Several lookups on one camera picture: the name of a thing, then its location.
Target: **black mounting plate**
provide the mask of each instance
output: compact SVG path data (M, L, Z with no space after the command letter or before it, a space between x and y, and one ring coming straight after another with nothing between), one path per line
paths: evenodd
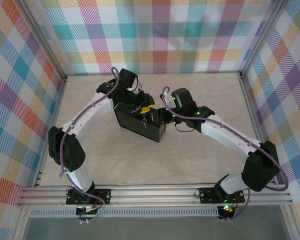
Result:
M90 194L103 199L106 205L110 204L111 189L94 189ZM87 205L86 199L83 201L72 188L67 191L66 195L66 205ZM100 205L101 201L96 200L96 203Z
M201 204L242 204L245 202L244 192L236 191L228 195L224 201L216 195L214 187L201 187L198 189L198 197L200 197Z

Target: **white floor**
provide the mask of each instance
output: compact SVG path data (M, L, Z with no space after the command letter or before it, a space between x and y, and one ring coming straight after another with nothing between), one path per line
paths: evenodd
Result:
M71 76L68 79L56 126L69 121L91 99L99 84L112 76ZM159 95L164 86L185 87L198 106L214 110L224 121L255 138L245 100L234 73L142 74L139 81L151 94L156 107L163 107ZM84 166L98 184L186 184L215 183L226 174L240 173L244 161L230 150L197 131L178 132L167 126L160 143L119 126L109 112L83 143ZM41 185L68 185L59 178L60 166L48 157Z

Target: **wire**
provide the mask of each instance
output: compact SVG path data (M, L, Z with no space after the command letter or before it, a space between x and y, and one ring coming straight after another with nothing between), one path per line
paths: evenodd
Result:
M105 211L105 209L106 209L106 202L105 202L101 197L99 197L99 196L95 196L95 195L92 195L92 194L90 194L90 193L87 193L87 192L83 191L81 188L79 188L79 187L72 181L72 179L70 178L70 176L69 176L68 174L66 174L66 177L68 178L69 182L71 183L71 185L73 186L74 189L76 189L77 191L79 191L80 193L82 193L82 194L84 194L84 195L86 195L86 196L88 196L88 197L91 197L91 198L94 198L94 199L96 199L96 200L99 200L99 201L102 203L102 206L103 206L102 210L101 210L101 211L98 211L98 214L97 214L96 216L94 216L94 217L91 218L90 220L87 219L85 222L86 222L87 224L89 224L89 223L91 223L93 220L96 220L96 219L100 216L100 214L102 214L102 213ZM79 220L80 220L81 223L83 222L82 219L81 219L81 215L80 215L80 214L79 214Z
M230 133L234 134L236 137L238 137L239 139L243 140L245 143L247 143L248 145L252 146L253 148L259 150L261 153L263 153L264 155L266 155L272 162L273 164L279 169L280 173L282 174L283 178L284 178L284 182L285 182L285 185L283 188L275 188L275 187L270 187L270 186L265 186L265 188L267 189L270 189L270 190L273 190L273 191L277 191L277 192L283 192L285 190L288 189L289 187L289 180L288 180L288 177L285 173L285 171L282 169L282 167L280 166L280 164L269 154L267 153L265 150L263 150L261 147L257 146L256 144L250 142L247 138L245 138L244 136L242 136L240 133L236 132L235 130L233 130L232 128L228 127L227 125L224 125L223 123L221 122L218 122L216 120L213 120L213 119L210 119L210 118L206 118L206 117L196 117L196 116L182 116L176 112L174 112L167 104L165 98L163 96L165 96L165 92L166 93L169 93L170 91L170 87L168 86L165 86L163 89L162 89L162 98L161 100L163 101L163 104L165 106L165 108L170 112L172 113L173 115L177 116L178 118L181 118L181 119L188 119L188 120L203 120L203 121L206 121L206 122L210 122L210 123L214 123L220 127L223 127L225 128L227 131L229 131Z
M70 195L68 194L68 191L71 189L71 187L68 187L66 190L65 190L65 195L67 195L67 197L70 197Z
M59 177L62 178L63 175L64 175L64 172L65 172L65 164L64 164L64 143L65 143L65 139L66 139L66 136L68 135L68 133L70 132L70 130L72 129L72 126L76 125L77 121L90 109L90 108L93 108L96 104L100 103L102 100L106 99L111 93L113 93L113 91L117 88L118 84L119 84L119 81L120 81L120 78L119 78L119 71L117 68L115 67L112 67L111 68L111 72L113 74L113 76L115 77L115 85L113 86L113 88L107 93L105 94L104 96L102 96L100 99L96 100L95 102L93 102L92 104L88 105L85 109L83 109L79 114L78 116L72 121L72 124L68 127L68 129L65 131L64 135L62 136L62 139L61 139L61 142L60 142L60 166L61 166L61 171L60 171L60 175ZM96 218L99 217L99 215L101 213L103 213L103 211L105 210L106 208L106 203L105 201L101 198L101 197L98 197L98 196L94 196L92 194L89 194L85 191L83 191L81 188L79 188L70 178L70 176L68 174L66 174L66 177L68 178L68 180L70 181L71 185L73 186L74 189L76 189L77 191L79 191L80 193L88 196L88 197L91 197L91 198L94 198L96 200L99 200L101 203L102 203L102 210L99 211L99 213L91 218L90 220L86 220L86 223L90 223L92 222L93 220L95 220Z
M247 206L248 206L248 204L250 202L250 189L248 188L247 190L248 190L248 197L247 197L247 199L245 201L245 205L243 206L242 210L237 215L235 215L235 216L232 217L232 219L237 218L238 216L240 216L241 214L243 214L244 211L247 209Z
M236 200L236 205L235 205L235 207L237 208L237 207L238 207L238 203L239 203L237 195L234 195L234 198L235 198L235 200Z
M97 202L97 201L96 201L96 202ZM96 203L96 205L98 205L98 204ZM100 208L102 207L102 205L103 205L103 204L101 203L100 206L98 207L98 209L100 209Z
M174 124L174 127L175 127L175 129L177 129L179 132L181 132L181 133L190 133L190 132L193 132L194 130L195 130L195 128L192 128L190 131L182 131L182 130L179 130L178 128L177 128L177 123L175 123Z
M90 109L93 108L96 104L100 103L102 100L106 99L111 93L113 93L113 91L117 88L118 83L119 83L119 71L117 68L115 68L114 66L111 68L111 72L113 74L113 76L115 77L116 81L115 81L115 85L114 87L104 96L102 96L100 99L96 100L95 102L93 102L92 104L88 105L85 109L83 109L78 116L72 121L72 124L67 128L67 130L65 131L64 135L62 136L61 142L60 142L60 166L61 166L61 171L60 171L60 175L59 177L62 178L65 172L65 164L64 164L64 143L65 143L65 139L66 136L68 135L68 133L70 132L70 130L72 129L72 126L76 125L77 121Z
M196 192L199 190L199 188L197 190L195 190L194 195L199 199L200 197L196 194Z

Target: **aluminum frame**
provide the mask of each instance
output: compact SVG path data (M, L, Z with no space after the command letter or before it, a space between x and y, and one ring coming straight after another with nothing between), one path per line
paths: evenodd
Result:
M156 185L98 185L98 189L111 189L110 207L198 207L222 206L220 203L201 204L195 196L198 188L213 188L214 184L156 184ZM19 208L73 207L66 205L66 190L70 186L37 186L25 188ZM250 205L290 205L288 190L278 192L263 189L251 191Z
M29 25L33 35L35 36L36 40L38 41L39 45L42 47L44 53L46 54L47 58L51 62L55 72L57 73L58 77L65 80L67 77L66 73L64 72L63 68L61 67L58 58L54 54L54 51L50 47L45 34L43 33L41 27L38 25L36 19L34 18L31 10L29 9L28 5L25 3L24 0L13 0L15 5L18 7L19 11L23 15L25 21Z
M245 78L245 76L242 76L242 74L239 72L237 75L238 75L238 80L239 80L239 83L241 86L242 94L243 94L246 106L248 108L248 112L250 115L251 123L252 123L253 129L254 129L256 138L259 141L264 142L265 138L262 134L261 127L258 122L257 114L253 108L252 99L249 95L249 90L248 90L247 83L246 83L247 79ZM300 220L297 217L295 207L292 204L290 204L290 205L282 204L280 207L281 207L283 219L284 219L285 225L287 227L290 238L293 240L300 240Z
M262 32L253 47L243 69L242 75L246 76L250 68L253 66L254 62L256 61L261 49L263 48L264 44L268 40L273 28L275 27L281 13L285 9L286 5L288 4L289 0L277 0L273 6L273 10L270 14L269 19L266 21Z

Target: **aluminum rail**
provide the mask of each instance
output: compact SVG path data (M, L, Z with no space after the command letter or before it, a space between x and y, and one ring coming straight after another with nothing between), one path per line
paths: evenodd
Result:
M74 207L66 205L66 190L70 186L37 186L25 188L19 200L19 208ZM198 188L213 188L214 184L168 184L168 185L100 185L98 189L111 189L111 207L197 207L222 206L223 204L201 204L195 196ZM248 191L243 191L247 199ZM249 205L290 205L289 191L277 192L263 189L251 191Z

